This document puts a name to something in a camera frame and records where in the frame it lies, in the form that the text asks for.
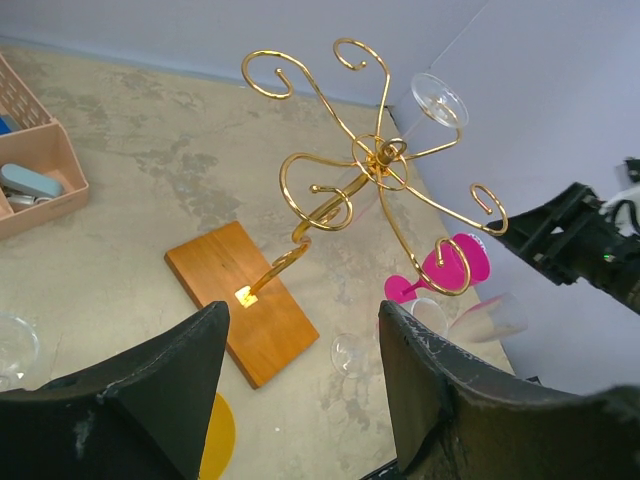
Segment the clear champagne flute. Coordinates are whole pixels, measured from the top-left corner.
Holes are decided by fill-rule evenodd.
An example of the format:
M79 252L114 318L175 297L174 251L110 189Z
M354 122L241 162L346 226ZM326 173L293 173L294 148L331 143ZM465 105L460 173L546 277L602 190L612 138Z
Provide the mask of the clear champagne flute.
M469 122L469 113L464 102L440 78L426 72L417 73L412 77L410 86L413 100L421 111L421 117L399 138L385 141L384 139L379 140L375 135L372 135L377 145L373 153L366 155L364 163L358 159L355 153L352 153L355 163L367 180L378 185L383 190L403 190L405 188L405 180L403 179L399 180L399 187L386 186L382 181L378 180L378 176L384 177L386 174L392 173L389 167L390 164L408 163L454 147L462 139L463 129ZM426 150L406 154L408 140L424 119L429 119L454 131L455 138Z

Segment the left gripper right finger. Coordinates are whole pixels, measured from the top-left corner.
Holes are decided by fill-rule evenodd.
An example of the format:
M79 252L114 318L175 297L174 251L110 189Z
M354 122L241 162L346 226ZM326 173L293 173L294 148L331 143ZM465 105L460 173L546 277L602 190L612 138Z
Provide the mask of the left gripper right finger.
M379 345L400 476L638 478L638 388L582 396L519 379L389 301Z

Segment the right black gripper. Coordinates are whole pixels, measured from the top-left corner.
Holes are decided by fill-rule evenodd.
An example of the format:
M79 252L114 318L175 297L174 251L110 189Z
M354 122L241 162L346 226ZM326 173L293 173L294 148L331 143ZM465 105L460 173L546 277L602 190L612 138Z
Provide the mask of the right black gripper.
M552 283L584 279L638 313L639 235L621 234L602 205L591 187L574 182L544 204L487 226L508 226L497 240Z

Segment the pink plastic wine glass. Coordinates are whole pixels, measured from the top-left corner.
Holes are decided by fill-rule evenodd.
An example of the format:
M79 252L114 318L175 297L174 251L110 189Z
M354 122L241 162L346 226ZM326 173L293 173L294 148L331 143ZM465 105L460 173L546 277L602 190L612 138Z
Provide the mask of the pink plastic wine glass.
M470 233L458 233L453 240L463 251L470 267L470 285L483 283L491 276L491 263L482 240ZM441 287L449 290L459 289L463 285L465 272L462 260L449 244L442 246L444 265L436 264L436 252L432 251L422 264L425 273ZM401 275L390 276L384 285L386 298L402 304L418 298L418 290L424 288L433 291L424 280L411 283Z

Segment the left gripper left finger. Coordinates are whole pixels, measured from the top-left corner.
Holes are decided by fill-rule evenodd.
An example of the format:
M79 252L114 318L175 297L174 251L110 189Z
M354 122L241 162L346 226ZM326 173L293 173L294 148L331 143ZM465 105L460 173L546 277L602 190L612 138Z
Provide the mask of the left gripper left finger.
M2 478L197 478L229 325L215 301L96 365L2 393Z

